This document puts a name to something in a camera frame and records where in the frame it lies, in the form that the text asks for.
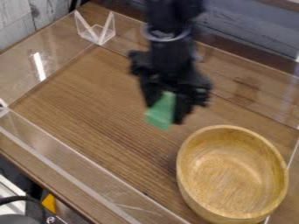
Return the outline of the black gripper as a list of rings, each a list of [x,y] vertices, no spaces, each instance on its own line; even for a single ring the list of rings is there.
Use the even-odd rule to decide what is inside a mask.
[[[176,93],[174,123],[183,124],[196,106],[206,107],[213,84],[198,67],[195,41],[191,36],[175,41],[151,41],[147,51],[131,50],[131,73],[139,78],[144,103],[151,108],[163,91]]]

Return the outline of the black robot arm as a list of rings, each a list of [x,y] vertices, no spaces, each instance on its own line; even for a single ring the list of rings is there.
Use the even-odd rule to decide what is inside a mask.
[[[144,0],[144,37],[150,48],[130,51],[131,74],[139,79],[146,120],[166,130],[183,124],[198,106],[207,106],[213,83],[196,67],[194,19],[205,0]]]

